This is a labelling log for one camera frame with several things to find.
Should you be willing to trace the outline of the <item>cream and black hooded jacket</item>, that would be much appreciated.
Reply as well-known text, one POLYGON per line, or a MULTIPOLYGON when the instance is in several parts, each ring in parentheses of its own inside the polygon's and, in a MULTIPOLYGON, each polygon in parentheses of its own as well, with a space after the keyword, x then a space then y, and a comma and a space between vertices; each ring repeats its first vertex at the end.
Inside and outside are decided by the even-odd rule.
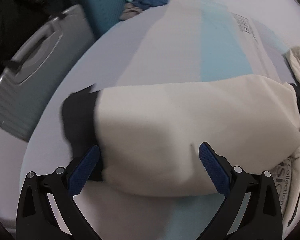
POLYGON ((61 84, 62 162, 96 145, 94 181, 129 194, 185 197, 215 192, 199 162, 208 142, 232 164, 258 173, 287 163, 277 182, 283 227, 300 220, 300 89, 217 54, 89 50, 61 84))

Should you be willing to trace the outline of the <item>grey hard suitcase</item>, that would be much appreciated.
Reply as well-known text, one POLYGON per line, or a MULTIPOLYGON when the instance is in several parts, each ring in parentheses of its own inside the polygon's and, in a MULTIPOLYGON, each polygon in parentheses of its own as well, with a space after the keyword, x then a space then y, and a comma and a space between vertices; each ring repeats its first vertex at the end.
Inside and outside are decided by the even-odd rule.
POLYGON ((17 71, 0 76, 0 128, 29 141, 59 84, 95 42, 78 4, 36 31, 12 57, 17 71))

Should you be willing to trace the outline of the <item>striped bed sheet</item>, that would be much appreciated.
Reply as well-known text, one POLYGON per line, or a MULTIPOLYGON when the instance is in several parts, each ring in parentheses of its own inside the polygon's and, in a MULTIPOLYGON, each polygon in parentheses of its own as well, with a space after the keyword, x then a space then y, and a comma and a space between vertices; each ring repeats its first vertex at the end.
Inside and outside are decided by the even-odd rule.
POLYGON ((287 237, 300 222, 299 55, 222 3, 148 9, 70 70, 20 180, 65 167, 96 142, 101 167, 75 203, 103 239, 195 239, 223 201, 199 159, 206 141, 249 173, 272 172, 287 237))

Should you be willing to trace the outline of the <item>black backpack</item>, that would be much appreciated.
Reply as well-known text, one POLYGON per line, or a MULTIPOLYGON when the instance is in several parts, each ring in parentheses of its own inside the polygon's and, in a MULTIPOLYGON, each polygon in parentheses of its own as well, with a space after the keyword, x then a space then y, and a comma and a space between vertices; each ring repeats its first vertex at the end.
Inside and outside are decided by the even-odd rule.
POLYGON ((70 0, 0 0, 0 62, 9 60, 50 17, 70 6, 70 0))

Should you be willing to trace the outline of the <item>teal suitcase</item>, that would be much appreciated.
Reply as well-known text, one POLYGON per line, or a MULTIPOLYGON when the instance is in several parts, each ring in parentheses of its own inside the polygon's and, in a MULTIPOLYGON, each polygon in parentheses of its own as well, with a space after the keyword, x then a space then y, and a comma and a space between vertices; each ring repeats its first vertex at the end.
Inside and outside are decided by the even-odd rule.
POLYGON ((125 0, 70 0, 79 4, 88 19, 90 27, 98 39, 119 22, 125 0))

